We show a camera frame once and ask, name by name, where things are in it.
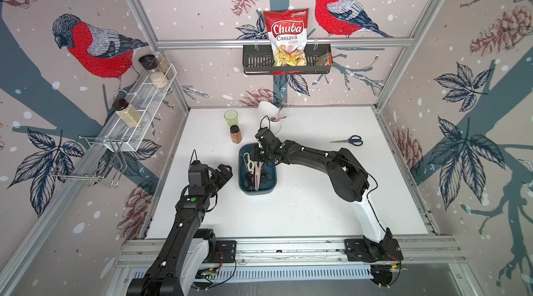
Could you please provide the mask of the pink handled scissors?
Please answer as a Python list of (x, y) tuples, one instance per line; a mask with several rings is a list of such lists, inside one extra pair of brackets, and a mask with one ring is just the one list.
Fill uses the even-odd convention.
[(259, 191), (260, 190), (260, 174), (261, 174), (261, 170), (264, 165), (264, 162), (263, 161), (254, 161), (254, 162), (255, 162), (255, 172), (254, 172), (255, 190)]

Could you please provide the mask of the teal storage box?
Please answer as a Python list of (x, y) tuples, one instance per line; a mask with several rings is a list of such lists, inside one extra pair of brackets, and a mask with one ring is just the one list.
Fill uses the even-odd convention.
[(258, 161), (263, 154), (258, 144), (246, 144), (239, 151), (239, 187), (248, 195), (267, 194), (277, 185), (276, 164)]

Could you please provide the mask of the cream handled scissors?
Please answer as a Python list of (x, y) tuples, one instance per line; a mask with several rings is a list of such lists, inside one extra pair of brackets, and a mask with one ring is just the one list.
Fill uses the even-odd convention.
[(247, 173), (253, 175), (254, 172), (255, 172), (255, 162), (251, 159), (251, 154), (250, 153), (244, 153), (242, 155), (242, 158), (243, 158), (244, 165), (245, 165), (245, 168), (247, 170)]

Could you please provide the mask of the blue handled scissors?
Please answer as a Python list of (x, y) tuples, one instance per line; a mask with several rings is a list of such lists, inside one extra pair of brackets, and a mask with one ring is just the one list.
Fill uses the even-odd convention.
[(334, 140), (332, 143), (349, 143), (353, 146), (362, 146), (364, 144), (362, 137), (359, 135), (352, 135), (348, 139)]

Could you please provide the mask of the black scissors with steel blades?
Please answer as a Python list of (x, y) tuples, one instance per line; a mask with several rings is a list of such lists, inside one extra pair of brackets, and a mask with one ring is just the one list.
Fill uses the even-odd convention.
[(275, 180), (275, 177), (273, 174), (266, 172), (265, 170), (261, 170), (260, 174), (260, 184), (262, 186), (266, 186), (270, 183), (273, 183)]

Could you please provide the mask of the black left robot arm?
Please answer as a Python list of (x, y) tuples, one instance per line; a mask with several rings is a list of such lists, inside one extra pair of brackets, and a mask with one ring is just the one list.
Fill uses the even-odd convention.
[(232, 178), (229, 165), (211, 168), (195, 160), (188, 168), (189, 184), (176, 204), (169, 235), (154, 263), (142, 278), (133, 279), (127, 295), (187, 295), (203, 261), (210, 253), (210, 241), (197, 238), (210, 200)]

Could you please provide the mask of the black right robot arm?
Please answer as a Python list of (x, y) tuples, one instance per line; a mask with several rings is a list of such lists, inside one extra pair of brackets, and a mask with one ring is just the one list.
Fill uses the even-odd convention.
[(329, 176), (334, 192), (353, 209), (363, 229), (362, 245), (353, 255), (361, 261), (399, 259), (402, 254), (398, 241), (390, 228), (384, 226), (373, 208), (369, 194), (372, 192), (368, 179), (371, 175), (362, 167), (352, 152), (346, 148), (325, 151), (308, 148), (286, 140), (281, 141), (269, 128), (260, 128), (255, 135), (260, 145), (260, 156), (276, 164), (300, 165), (321, 171)]

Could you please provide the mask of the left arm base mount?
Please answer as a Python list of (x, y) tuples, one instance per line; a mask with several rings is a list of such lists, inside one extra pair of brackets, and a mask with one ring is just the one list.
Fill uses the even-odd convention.
[(212, 229), (199, 229), (195, 237), (208, 242), (208, 256), (204, 259), (204, 264), (235, 263), (236, 241), (218, 239)]

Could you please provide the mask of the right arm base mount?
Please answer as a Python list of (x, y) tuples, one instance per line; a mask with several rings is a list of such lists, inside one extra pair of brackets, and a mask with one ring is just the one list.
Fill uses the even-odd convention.
[(403, 261), (398, 241), (386, 234), (380, 243), (365, 237), (345, 239), (344, 253), (349, 261), (375, 263), (377, 261)]

